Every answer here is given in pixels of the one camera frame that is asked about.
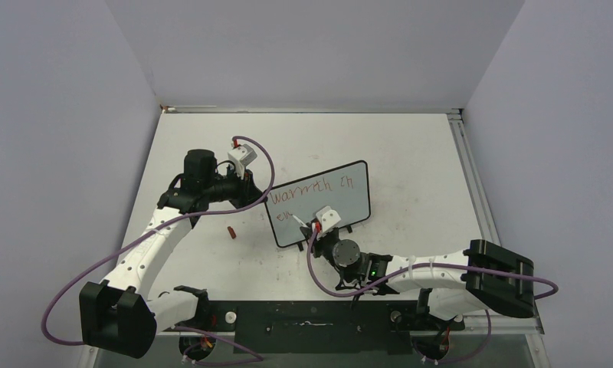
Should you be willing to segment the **white whiteboard marker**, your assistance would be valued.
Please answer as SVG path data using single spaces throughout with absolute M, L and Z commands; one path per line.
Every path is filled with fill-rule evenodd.
M 293 219 L 294 219 L 294 220 L 295 220 L 295 221 L 298 223 L 298 225 L 299 225 L 301 228 L 307 228 L 307 227 L 308 227 L 308 225 L 307 225 L 307 224 L 306 224 L 306 223 L 305 223 L 305 222 L 304 222 L 302 219 L 300 219 L 299 217 L 297 217 L 296 215 L 292 215 L 292 217 L 293 217 Z

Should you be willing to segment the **black framed whiteboard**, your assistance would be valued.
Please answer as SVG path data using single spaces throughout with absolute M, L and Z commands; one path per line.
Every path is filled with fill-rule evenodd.
M 366 161 L 357 160 L 274 186 L 265 209 L 276 246 L 286 248 L 303 242 L 295 218 L 308 222 L 326 206 L 339 213 L 342 227 L 369 219 L 372 207 Z

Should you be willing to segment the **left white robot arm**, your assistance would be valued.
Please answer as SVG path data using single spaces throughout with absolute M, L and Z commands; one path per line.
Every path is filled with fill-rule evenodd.
M 86 283 L 79 294 L 84 344 L 128 357 L 143 357 L 158 333 L 185 324 L 201 330 L 210 319 L 208 292 L 178 286 L 157 298 L 147 296 L 163 265 L 181 240 L 209 214 L 209 206 L 229 202 L 241 212 L 267 195 L 254 184 L 249 170 L 257 157 L 248 144 L 234 143 L 228 168 L 218 172 L 218 162 L 208 149 L 187 152 L 183 170 L 161 194 L 144 233 L 123 259 L 100 282 Z

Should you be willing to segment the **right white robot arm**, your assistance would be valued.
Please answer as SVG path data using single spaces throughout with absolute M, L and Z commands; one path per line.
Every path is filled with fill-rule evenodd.
M 330 296 L 418 290 L 415 318 L 425 328 L 481 310 L 513 318 L 534 315 L 533 262 L 490 241 L 474 239 L 468 248 L 443 255 L 400 257 L 362 252 L 341 239 L 337 228 L 323 229 L 317 220 L 301 224 L 300 232 L 308 241 L 307 266 L 323 257 L 339 275 L 333 291 L 316 282 Z

